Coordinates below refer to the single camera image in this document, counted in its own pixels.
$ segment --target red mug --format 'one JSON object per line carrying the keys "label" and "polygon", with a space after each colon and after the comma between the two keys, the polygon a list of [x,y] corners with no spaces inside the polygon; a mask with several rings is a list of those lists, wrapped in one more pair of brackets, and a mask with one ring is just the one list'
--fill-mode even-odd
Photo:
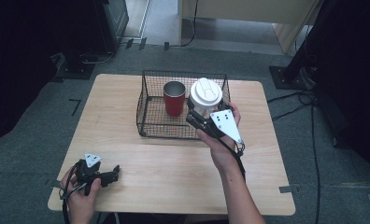
{"label": "red mug", "polygon": [[164,104],[165,112],[169,116],[178,117],[183,110],[185,102],[185,86],[178,81],[169,81],[164,84]]}

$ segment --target wire basket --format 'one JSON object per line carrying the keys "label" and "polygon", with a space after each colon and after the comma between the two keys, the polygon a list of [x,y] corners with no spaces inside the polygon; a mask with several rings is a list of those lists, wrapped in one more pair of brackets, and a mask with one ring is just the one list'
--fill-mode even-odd
{"label": "wire basket", "polygon": [[[191,86],[201,77],[215,81],[222,89],[223,101],[230,102],[228,79],[225,74],[143,71],[142,90],[136,110],[139,134],[145,137],[198,139],[195,129],[185,119],[189,111],[187,101]],[[183,111],[178,117],[170,117],[165,112],[163,87],[169,81],[180,81],[186,88]]]}

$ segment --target person's arm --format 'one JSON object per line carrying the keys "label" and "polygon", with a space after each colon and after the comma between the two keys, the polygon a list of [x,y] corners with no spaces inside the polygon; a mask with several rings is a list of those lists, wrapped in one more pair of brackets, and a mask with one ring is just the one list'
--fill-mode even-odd
{"label": "person's arm", "polygon": [[[65,187],[66,180],[68,179],[69,169],[64,175],[60,185],[62,188]],[[77,182],[77,178],[70,176],[71,181],[68,185],[68,191],[74,188],[74,184]],[[97,178],[92,182],[90,193],[88,196],[84,195],[80,191],[75,191],[68,198],[67,203],[69,207],[69,212],[71,213],[71,224],[88,224],[92,221],[94,208],[95,208],[95,199],[97,197],[98,190],[100,189],[101,179]]]}
{"label": "person's arm", "polygon": [[[232,103],[229,106],[233,109],[235,122],[238,125],[240,113],[237,106]],[[220,172],[229,222],[232,224],[265,223],[255,202],[252,200],[234,156],[217,139],[210,137],[201,130],[196,130],[196,133],[210,147],[212,160]],[[235,143],[230,137],[223,136],[221,140],[235,150]]]}

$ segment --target white cup lid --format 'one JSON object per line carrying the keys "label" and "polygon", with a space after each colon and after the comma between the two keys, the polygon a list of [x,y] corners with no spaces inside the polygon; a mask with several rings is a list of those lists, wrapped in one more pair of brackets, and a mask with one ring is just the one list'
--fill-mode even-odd
{"label": "white cup lid", "polygon": [[220,103],[222,90],[213,80],[200,78],[191,87],[192,102],[203,108],[213,107]]}

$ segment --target floor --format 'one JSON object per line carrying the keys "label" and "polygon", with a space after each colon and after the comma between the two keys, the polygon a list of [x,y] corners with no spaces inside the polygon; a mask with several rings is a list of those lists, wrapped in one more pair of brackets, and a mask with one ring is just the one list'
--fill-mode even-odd
{"label": "floor", "polygon": [[[178,44],[178,1],[176,0],[126,0],[129,23],[124,40],[170,46]],[[186,48],[246,51],[283,55],[271,23],[254,21],[228,21],[196,19],[195,38]],[[294,55],[306,37],[307,27],[296,44],[287,52]],[[192,18],[183,21],[182,44],[189,43],[193,35]]]}

